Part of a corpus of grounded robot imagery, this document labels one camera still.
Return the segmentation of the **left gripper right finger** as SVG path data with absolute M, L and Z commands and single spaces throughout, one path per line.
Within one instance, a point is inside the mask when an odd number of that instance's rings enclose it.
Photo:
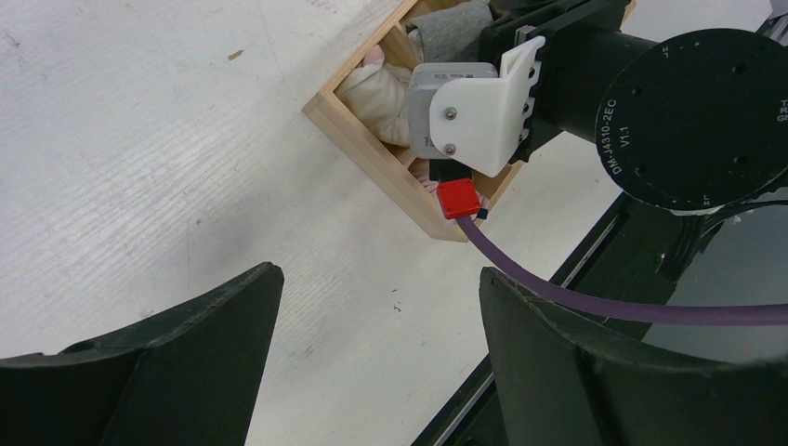
M 513 445 L 783 445 L 787 361 L 645 344 L 539 300 L 494 268 L 479 301 Z

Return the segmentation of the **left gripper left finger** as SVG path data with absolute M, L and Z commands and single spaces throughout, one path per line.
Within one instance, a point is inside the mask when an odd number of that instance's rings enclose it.
M 60 353 L 1 362 L 5 445 L 242 445 L 284 275 L 214 290 Z

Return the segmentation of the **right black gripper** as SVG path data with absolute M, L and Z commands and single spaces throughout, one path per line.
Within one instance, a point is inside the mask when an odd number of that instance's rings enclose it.
M 502 68 L 506 51 L 537 37 L 539 67 L 532 104 L 511 163 L 531 155 L 562 132 L 585 140 L 601 96 L 628 62 L 621 33 L 628 1 L 516 1 L 492 7 L 493 22 L 479 33 L 477 59 Z

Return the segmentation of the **wooden compartment tray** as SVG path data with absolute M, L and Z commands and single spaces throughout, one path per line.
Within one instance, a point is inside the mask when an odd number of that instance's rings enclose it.
M 437 201 L 418 183 L 412 169 L 414 153 L 407 147 L 381 141 L 336 94 L 340 84 L 375 46 L 381 46 L 386 60 L 393 65 L 413 69 L 416 53 L 408 42 L 406 22 L 457 4 L 456 1 L 401 2 L 304 106 L 303 113 L 428 236 L 465 242 L 466 237 L 460 230 L 449 227 Z

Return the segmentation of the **grey beige underwear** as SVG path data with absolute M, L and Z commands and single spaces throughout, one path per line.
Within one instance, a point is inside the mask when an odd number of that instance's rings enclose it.
M 407 20 L 405 30 L 419 63 L 474 62 L 493 19 L 488 1 L 465 1 Z

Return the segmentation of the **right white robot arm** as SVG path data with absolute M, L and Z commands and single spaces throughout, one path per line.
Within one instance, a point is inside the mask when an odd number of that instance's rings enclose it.
M 629 196 L 702 214 L 787 184 L 787 45 L 714 28 L 662 42 L 624 33 L 624 1 L 495 8 L 479 59 L 544 39 L 517 161 L 562 132 L 593 143 Z

